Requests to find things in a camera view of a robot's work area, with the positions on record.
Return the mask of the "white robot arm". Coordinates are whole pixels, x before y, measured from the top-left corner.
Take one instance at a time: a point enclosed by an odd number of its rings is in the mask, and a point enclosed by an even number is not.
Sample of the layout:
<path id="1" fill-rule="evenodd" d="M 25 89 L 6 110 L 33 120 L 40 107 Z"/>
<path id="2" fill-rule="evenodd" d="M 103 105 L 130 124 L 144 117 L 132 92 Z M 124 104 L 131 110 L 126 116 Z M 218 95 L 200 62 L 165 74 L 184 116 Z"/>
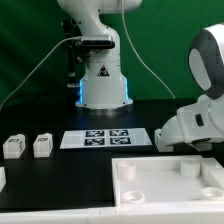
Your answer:
<path id="1" fill-rule="evenodd" d="M 120 38 L 104 25 L 101 14 L 136 9 L 142 0 L 57 0 L 77 23 L 81 36 L 75 45 L 87 51 L 85 75 L 80 81 L 78 107 L 114 110 L 132 103 L 127 80 L 120 70 Z M 188 63 L 204 94 L 194 104 L 177 110 L 176 116 L 155 135 L 166 146 L 194 146 L 224 141 L 224 23 L 203 29 L 192 41 Z"/>

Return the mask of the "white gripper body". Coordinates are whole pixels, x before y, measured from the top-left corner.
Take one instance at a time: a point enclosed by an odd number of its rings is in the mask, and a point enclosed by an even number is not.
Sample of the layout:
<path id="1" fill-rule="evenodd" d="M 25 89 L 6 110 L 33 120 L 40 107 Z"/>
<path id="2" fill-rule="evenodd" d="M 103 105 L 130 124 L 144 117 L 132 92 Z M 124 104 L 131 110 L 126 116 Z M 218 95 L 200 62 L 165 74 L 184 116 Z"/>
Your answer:
<path id="1" fill-rule="evenodd" d="M 196 103 L 179 108 L 162 127 L 161 137 L 167 146 L 223 142 L 224 95 L 216 100 L 201 95 Z"/>

